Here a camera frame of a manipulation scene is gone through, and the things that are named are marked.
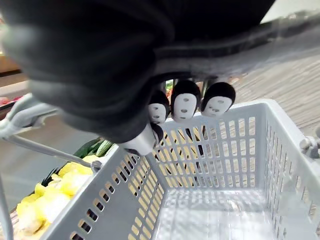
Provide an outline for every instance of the gray floor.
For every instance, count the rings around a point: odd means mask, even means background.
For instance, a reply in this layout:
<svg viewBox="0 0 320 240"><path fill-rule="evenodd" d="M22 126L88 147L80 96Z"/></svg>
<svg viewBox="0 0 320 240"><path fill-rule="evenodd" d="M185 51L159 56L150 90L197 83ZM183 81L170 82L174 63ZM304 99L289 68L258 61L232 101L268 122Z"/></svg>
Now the gray floor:
<svg viewBox="0 0 320 240"><path fill-rule="evenodd" d="M233 81L236 102L276 100L306 136L320 126L320 57L281 63Z"/></svg>

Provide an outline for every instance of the basket bottom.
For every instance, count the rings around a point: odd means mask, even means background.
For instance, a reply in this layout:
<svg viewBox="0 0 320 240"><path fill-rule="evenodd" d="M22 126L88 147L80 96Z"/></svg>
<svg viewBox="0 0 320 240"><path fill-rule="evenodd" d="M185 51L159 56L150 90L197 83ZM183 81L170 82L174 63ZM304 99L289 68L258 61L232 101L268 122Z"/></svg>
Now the basket bottom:
<svg viewBox="0 0 320 240"><path fill-rule="evenodd" d="M276 240L260 190L169 190L153 240Z"/></svg>

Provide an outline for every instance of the cucumber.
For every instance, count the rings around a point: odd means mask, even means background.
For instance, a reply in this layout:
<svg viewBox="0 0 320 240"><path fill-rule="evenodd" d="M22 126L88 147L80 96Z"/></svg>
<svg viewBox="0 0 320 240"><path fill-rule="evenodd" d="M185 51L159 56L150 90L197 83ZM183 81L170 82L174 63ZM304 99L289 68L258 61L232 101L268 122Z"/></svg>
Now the cucumber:
<svg viewBox="0 0 320 240"><path fill-rule="evenodd" d="M93 139L86 142L73 155L83 159L91 151L90 150L91 146L95 145L99 141L100 141L100 138Z"/></svg>
<svg viewBox="0 0 320 240"><path fill-rule="evenodd" d="M104 142L99 146L98 150L96 151L96 156L101 157L104 155L109 148L113 145L112 142L109 142L108 140L104 140Z"/></svg>

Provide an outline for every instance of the produce display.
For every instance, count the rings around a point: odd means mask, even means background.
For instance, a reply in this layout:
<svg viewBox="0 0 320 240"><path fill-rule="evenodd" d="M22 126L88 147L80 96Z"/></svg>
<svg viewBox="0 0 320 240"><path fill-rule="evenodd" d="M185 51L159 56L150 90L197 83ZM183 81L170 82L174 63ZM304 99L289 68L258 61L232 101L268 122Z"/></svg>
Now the produce display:
<svg viewBox="0 0 320 240"><path fill-rule="evenodd" d="M91 163L104 156L112 145L101 138L93 139L74 155ZM42 183L37 183L34 192L23 198L11 214L15 239L39 239L92 174L89 167L68 162L54 169Z"/></svg>

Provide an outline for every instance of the shopping basket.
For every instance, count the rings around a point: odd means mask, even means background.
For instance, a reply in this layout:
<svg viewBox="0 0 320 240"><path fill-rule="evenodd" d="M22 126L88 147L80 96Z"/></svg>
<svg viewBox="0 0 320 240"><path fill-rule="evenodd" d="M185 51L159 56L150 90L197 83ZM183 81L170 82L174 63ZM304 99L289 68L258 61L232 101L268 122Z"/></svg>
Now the shopping basket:
<svg viewBox="0 0 320 240"><path fill-rule="evenodd" d="M42 238L319 239L320 167L275 101L162 128L145 157L112 148Z"/></svg>

